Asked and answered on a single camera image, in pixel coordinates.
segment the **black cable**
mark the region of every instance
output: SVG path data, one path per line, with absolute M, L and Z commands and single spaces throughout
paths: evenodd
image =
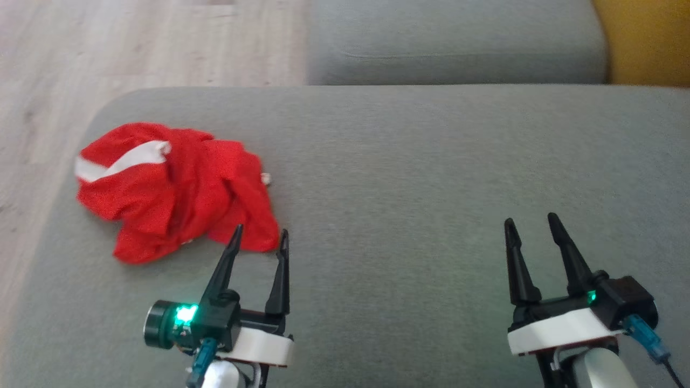
M 678 386 L 678 388 L 685 388 L 683 383 L 680 382 L 680 379 L 678 378 L 676 371 L 673 370 L 673 367 L 671 366 L 671 363 L 669 362 L 668 358 L 664 361 L 664 366 L 666 367 L 666 370 L 669 371 L 669 375 L 671 375 L 671 379 Z

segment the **couch cushion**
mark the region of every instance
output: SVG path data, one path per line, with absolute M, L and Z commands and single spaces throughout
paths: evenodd
M 315 85 L 601 83 L 589 0 L 314 0 Z
M 163 88 L 126 95 L 82 145 L 126 122 L 208 130 L 257 153 L 290 231 L 295 364 L 269 387 L 537 387 L 510 354 L 503 221 L 545 298 L 565 295 L 546 223 L 592 269 L 656 297 L 690 365 L 690 90 L 612 86 Z M 110 256 L 117 225 L 66 175 L 10 329 L 4 387 L 180 387 L 191 359 L 146 347 L 157 299 L 194 302 L 223 249 L 199 239 L 145 266 Z M 231 287 L 262 309 L 275 256 L 241 253 Z M 641 387 L 663 368 L 624 339 Z

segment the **yellow cushion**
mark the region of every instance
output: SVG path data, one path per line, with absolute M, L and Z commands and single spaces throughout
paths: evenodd
M 593 0 L 613 84 L 690 86 L 690 0 Z

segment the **blue connector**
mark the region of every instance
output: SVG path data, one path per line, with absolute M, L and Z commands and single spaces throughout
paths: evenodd
M 661 338 L 639 315 L 627 316 L 623 320 L 623 327 L 632 338 L 642 344 L 654 363 L 663 364 L 668 361 L 671 352 L 666 349 L 661 343 Z
M 192 373 L 187 378 L 187 388 L 201 388 L 204 384 L 204 376 L 215 359 L 218 342 L 213 338 L 204 338 L 201 342 L 197 356 L 192 364 Z

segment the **wooden floor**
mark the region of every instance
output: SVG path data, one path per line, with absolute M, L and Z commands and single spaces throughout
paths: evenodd
M 0 357 L 95 113 L 140 88 L 303 84 L 307 1 L 0 0 Z

